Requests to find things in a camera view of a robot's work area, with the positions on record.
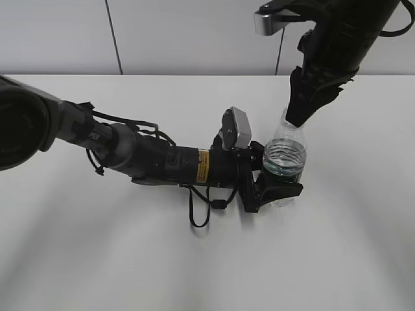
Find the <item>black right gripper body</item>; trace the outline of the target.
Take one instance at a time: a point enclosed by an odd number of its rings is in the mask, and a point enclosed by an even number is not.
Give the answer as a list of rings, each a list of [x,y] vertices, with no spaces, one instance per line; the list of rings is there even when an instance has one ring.
[[[346,82],[359,70],[380,35],[381,16],[292,16],[291,23],[314,21],[298,44],[303,64],[290,76],[291,87],[318,87]]]

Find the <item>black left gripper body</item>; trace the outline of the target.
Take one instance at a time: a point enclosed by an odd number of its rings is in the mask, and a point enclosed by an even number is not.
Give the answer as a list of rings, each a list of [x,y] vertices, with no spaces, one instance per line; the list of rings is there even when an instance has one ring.
[[[238,195],[243,209],[247,213],[259,211],[259,188],[255,184],[249,164],[248,148],[225,151],[220,144],[213,144],[209,150],[208,187],[229,188],[231,195],[226,200],[214,199],[209,201],[213,209],[223,210]]]

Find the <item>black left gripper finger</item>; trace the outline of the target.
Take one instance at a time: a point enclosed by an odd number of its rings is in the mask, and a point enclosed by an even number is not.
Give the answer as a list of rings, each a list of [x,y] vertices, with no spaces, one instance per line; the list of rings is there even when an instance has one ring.
[[[259,188],[259,206],[263,207],[276,201],[295,198],[302,193],[303,185],[298,174],[280,176],[269,171],[260,172],[255,184]]]
[[[263,154],[265,147],[257,142],[251,141],[248,146],[249,164],[252,170],[261,170],[263,167]]]

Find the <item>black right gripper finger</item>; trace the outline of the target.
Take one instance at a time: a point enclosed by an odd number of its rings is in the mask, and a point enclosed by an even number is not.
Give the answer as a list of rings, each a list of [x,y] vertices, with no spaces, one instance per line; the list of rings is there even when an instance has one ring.
[[[342,90],[342,84],[314,89],[301,78],[290,77],[290,99],[285,120],[293,126],[303,126],[320,108],[332,103]]]

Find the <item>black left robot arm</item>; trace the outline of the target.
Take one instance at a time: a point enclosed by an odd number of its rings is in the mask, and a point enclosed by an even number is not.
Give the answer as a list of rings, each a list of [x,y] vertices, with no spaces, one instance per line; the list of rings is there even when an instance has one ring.
[[[1,78],[1,169],[14,168],[56,139],[86,149],[98,174],[109,168],[139,185],[229,188],[248,213],[297,197],[302,185],[263,166],[263,145],[251,138],[245,112],[229,108],[208,150],[178,146],[157,124],[96,111],[89,102],[61,100],[17,80]]]

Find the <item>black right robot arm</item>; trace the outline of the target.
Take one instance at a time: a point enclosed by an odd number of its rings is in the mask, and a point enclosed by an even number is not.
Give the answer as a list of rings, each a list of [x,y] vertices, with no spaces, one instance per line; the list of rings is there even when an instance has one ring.
[[[299,128],[338,97],[397,5],[398,1],[329,1],[320,8],[314,29],[298,43],[303,62],[290,75],[288,122]]]

